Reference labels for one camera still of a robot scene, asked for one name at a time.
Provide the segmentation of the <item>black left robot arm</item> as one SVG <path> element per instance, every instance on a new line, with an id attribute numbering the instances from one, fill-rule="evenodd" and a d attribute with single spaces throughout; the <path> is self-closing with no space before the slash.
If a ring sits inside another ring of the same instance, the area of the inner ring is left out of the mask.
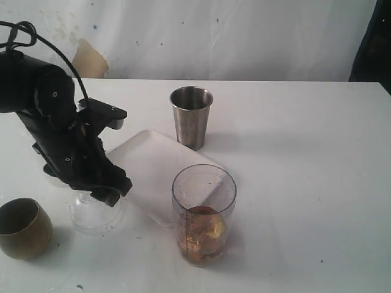
<path id="1" fill-rule="evenodd" d="M 127 112 L 89 98 L 75 104 L 75 84 L 60 67 L 20 51 L 1 53 L 1 112 L 17 114 L 34 138 L 44 172 L 113 207 L 132 187 L 99 137 L 120 129 Z"/>

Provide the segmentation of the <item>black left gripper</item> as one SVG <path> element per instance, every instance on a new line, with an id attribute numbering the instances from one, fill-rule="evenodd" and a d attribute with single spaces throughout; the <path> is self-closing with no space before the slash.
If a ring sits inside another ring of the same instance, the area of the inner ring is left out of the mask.
<path id="1" fill-rule="evenodd" d="M 58 130 L 42 117 L 24 111 L 16 114 L 34 138 L 32 148 L 45 160 L 43 170 L 49 176 L 72 189 L 91 191 L 91 197 L 111 208 L 132 188 L 126 171 L 105 156 L 97 137 L 83 133 L 79 120 Z"/>

